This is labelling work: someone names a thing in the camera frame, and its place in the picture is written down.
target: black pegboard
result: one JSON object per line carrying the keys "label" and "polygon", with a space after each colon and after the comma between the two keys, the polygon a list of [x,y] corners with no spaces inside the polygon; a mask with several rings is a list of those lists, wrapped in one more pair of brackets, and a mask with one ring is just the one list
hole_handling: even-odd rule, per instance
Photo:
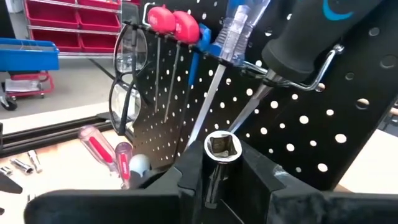
{"label": "black pegboard", "polygon": [[[226,1],[159,1],[169,9],[190,11],[198,22],[212,29],[215,38],[221,29]],[[291,12],[294,0],[272,1],[249,39],[246,60],[261,62],[261,50],[266,42],[282,32]],[[259,105],[257,110],[237,131],[242,140],[261,151],[276,163],[299,179],[320,190],[332,189],[352,163],[358,152],[370,138],[398,93],[398,68],[383,68],[381,59],[391,55],[396,63],[398,47],[398,2],[385,0],[367,19],[347,34],[342,44],[343,55],[339,55],[322,80],[326,88],[323,91],[303,92],[294,88],[275,89]],[[369,30],[378,27],[380,33],[370,36]],[[147,90],[147,96],[153,99],[155,92],[155,60],[157,40],[147,35],[149,58],[152,61],[139,82]],[[169,110],[169,120],[163,123],[167,93],[175,55],[175,44],[162,42],[159,111],[154,108],[142,108],[134,123],[135,147],[151,156],[157,166],[172,162],[171,156],[177,141],[181,141],[179,152],[185,148],[194,121],[205,99],[205,93],[211,83],[218,63],[211,58],[201,60],[194,88],[191,90],[189,108],[185,117],[182,135],[178,136],[178,123],[184,92],[187,87],[188,70],[192,55],[187,49],[181,49],[173,97]],[[250,96],[248,89],[256,91],[258,81],[250,80],[239,74],[239,70],[227,68],[218,88],[218,92],[207,114],[199,140],[216,129],[227,129],[235,117],[244,108]],[[346,78],[353,73],[352,79]],[[369,106],[356,105],[358,99],[367,99]],[[300,117],[308,118],[307,124]],[[346,142],[337,143],[335,136],[344,134]],[[294,145],[293,151],[287,145]],[[318,169],[319,164],[327,166],[326,172]]]}

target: blue handle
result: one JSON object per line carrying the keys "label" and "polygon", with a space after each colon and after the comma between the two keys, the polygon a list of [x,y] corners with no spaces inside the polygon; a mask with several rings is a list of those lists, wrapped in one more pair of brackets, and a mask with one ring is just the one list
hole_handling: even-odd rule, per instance
{"label": "blue handle", "polygon": [[[211,30],[204,24],[199,24],[201,39],[197,42],[197,47],[202,52],[205,52],[210,46]],[[191,86],[195,82],[197,75],[197,68],[199,64],[200,54],[193,53],[191,68],[189,70],[188,85]]]}

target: pegboard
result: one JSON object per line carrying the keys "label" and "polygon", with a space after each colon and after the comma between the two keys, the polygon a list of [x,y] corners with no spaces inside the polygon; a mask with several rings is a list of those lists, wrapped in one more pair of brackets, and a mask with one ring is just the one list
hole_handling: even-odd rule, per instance
{"label": "pegboard", "polygon": [[[191,13],[213,32],[220,31],[227,1],[168,0],[156,1],[171,10]],[[268,40],[276,38],[289,20],[294,0],[271,1],[250,36],[246,60],[266,68],[261,50]],[[316,91],[295,88],[271,91],[236,134],[285,170],[320,189],[330,190],[345,173],[398,94],[398,2],[384,1],[364,21],[341,40],[345,46],[327,71]],[[149,60],[139,82],[145,94],[155,93],[155,60],[157,39],[147,34]],[[151,156],[155,166],[172,162],[177,141],[182,153],[196,117],[206,97],[218,62],[212,58],[200,61],[197,78],[191,90],[182,135],[177,133],[179,115],[187,88],[192,54],[181,49],[176,81],[169,110],[163,123],[167,93],[173,69],[175,44],[162,42],[160,57],[159,104],[141,108],[134,123],[133,142],[138,151]],[[323,62],[320,57],[318,67]],[[217,129],[227,129],[244,108],[259,83],[242,76],[238,69],[227,68],[211,104],[198,140]]]}

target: metal shelf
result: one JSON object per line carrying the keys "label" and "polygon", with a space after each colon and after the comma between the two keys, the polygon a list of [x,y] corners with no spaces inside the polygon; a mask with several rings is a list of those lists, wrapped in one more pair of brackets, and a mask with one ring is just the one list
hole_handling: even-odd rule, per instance
{"label": "metal shelf", "polygon": [[58,58],[69,58],[69,59],[77,59],[77,58],[92,58],[92,59],[112,59],[112,53],[67,53],[62,52],[58,55]]}
{"label": "metal shelf", "polygon": [[30,0],[30,1],[42,2],[42,3],[47,3],[47,4],[56,4],[59,6],[69,6],[69,7],[79,8],[79,9],[92,9],[92,10],[97,10],[97,11],[114,12],[114,13],[119,13],[119,14],[122,13],[120,10],[105,9],[105,8],[93,7],[93,6],[83,6],[83,5],[79,5],[79,4],[58,2],[58,1],[52,1],[52,0]]}
{"label": "metal shelf", "polygon": [[95,31],[95,30],[80,30],[80,29],[65,29],[65,28],[56,28],[56,27],[42,27],[42,26],[27,26],[29,29],[38,29],[38,30],[52,30],[52,31],[60,31],[60,32],[76,32],[81,34],[107,34],[107,35],[119,35],[118,32],[106,32],[106,31]]}

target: caster wheel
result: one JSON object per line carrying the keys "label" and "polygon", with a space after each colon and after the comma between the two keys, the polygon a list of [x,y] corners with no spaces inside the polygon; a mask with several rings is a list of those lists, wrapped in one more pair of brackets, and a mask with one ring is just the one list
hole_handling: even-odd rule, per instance
{"label": "caster wheel", "polygon": [[15,102],[14,100],[12,100],[10,98],[7,98],[6,100],[7,100],[8,106],[5,105],[4,103],[1,103],[1,106],[4,109],[6,109],[8,111],[14,111],[18,108],[17,102]]}

